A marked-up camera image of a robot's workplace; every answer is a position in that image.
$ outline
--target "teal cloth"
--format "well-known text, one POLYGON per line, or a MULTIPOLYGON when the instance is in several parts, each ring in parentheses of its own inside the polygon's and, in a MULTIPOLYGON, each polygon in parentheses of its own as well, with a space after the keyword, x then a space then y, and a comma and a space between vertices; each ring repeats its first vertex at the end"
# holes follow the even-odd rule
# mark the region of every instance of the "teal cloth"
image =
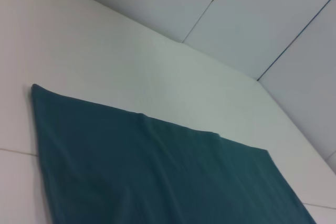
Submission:
POLYGON ((31 90, 54 224, 315 223, 265 150, 31 90))

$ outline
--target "green fabric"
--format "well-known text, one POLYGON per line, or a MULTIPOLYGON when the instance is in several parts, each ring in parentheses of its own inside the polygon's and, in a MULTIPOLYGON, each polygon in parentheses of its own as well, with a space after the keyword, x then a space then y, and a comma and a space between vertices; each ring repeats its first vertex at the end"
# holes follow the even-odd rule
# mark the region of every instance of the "green fabric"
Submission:
POLYGON ((314 223, 265 150, 38 85, 31 94, 54 224, 314 223))

